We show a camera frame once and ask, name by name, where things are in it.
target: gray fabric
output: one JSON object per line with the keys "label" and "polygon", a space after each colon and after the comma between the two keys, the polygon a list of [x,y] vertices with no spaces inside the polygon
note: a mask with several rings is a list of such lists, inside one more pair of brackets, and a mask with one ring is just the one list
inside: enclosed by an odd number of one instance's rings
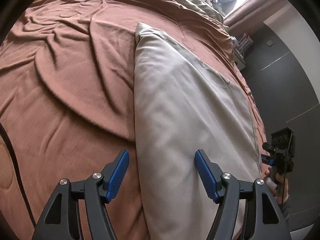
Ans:
{"label": "gray fabric", "polygon": [[[151,240],[206,239],[218,205],[206,195],[194,154],[204,149],[241,180],[261,176],[247,98],[164,31],[139,23],[136,42],[136,149]],[[234,235],[243,201],[239,207]]]}

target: pillowcase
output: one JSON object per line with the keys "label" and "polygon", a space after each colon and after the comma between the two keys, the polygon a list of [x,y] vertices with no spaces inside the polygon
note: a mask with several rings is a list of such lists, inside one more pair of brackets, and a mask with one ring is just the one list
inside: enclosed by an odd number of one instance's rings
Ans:
{"label": "pillowcase", "polygon": [[[151,240],[205,240],[218,205],[207,197],[194,155],[204,149],[237,179],[260,177],[249,103],[239,87],[164,31],[139,23],[136,42],[136,149]],[[243,215],[240,201],[234,236]]]}

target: person's arm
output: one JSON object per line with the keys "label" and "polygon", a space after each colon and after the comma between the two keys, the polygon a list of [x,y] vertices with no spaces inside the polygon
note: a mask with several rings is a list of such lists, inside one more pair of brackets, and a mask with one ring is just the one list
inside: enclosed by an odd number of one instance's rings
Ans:
{"label": "person's arm", "polygon": [[[266,181],[266,178],[269,176],[270,171],[267,170],[264,175],[264,181]],[[287,226],[289,227],[289,218],[290,218],[290,196],[288,194],[289,190],[289,183],[288,179],[285,179],[284,182],[284,197],[283,197],[283,205],[282,205],[282,193],[283,193],[283,179],[284,175],[280,175],[279,173],[276,174],[276,180],[279,182],[277,189],[270,191],[273,195],[275,195],[275,199],[280,207],[280,210],[284,216],[285,222],[287,223]]]}

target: hand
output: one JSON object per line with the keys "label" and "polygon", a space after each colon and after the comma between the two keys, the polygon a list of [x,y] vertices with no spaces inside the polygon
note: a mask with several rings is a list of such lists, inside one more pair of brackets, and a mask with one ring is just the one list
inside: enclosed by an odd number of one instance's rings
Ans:
{"label": "hand", "polygon": [[[266,181],[266,178],[269,176],[270,171],[266,170],[266,172],[264,173],[265,177],[263,178],[264,181]],[[277,193],[276,196],[276,201],[278,204],[282,203],[282,192],[283,192],[283,178],[284,178],[284,174],[280,175],[279,173],[276,174],[276,181],[279,182],[277,189],[275,190],[271,190],[271,193],[274,195]],[[284,183],[284,197],[283,197],[283,202],[286,202],[289,198],[288,195],[288,189],[289,189],[289,184],[288,184],[288,179],[285,179],[285,183]]]}

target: black strap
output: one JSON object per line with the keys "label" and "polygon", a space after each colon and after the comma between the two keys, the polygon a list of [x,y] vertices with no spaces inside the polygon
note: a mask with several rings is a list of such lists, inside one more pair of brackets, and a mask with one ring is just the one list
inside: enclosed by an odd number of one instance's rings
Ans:
{"label": "black strap", "polygon": [[11,160],[12,160],[12,164],[13,164],[13,168],[14,168],[14,171],[15,171],[15,174],[16,174],[16,177],[17,177],[17,182],[18,182],[18,185],[19,185],[19,189],[20,189],[21,195],[22,195],[24,203],[26,205],[26,208],[27,208],[29,217],[31,219],[32,225],[35,228],[36,227],[36,221],[35,221],[35,218],[33,217],[33,214],[32,214],[31,208],[30,208],[30,204],[29,204],[26,192],[24,191],[24,187],[23,187],[23,184],[22,184],[21,176],[20,176],[20,170],[19,170],[17,157],[16,157],[16,154],[14,152],[14,149],[13,149],[13,146],[11,144],[11,141],[10,141],[10,139],[9,139],[9,137],[8,137],[6,131],[4,130],[4,128],[3,128],[1,123],[0,123],[0,136],[2,137],[4,143],[5,143],[8,151],[9,151],[9,154],[10,154],[10,157],[11,157]]}

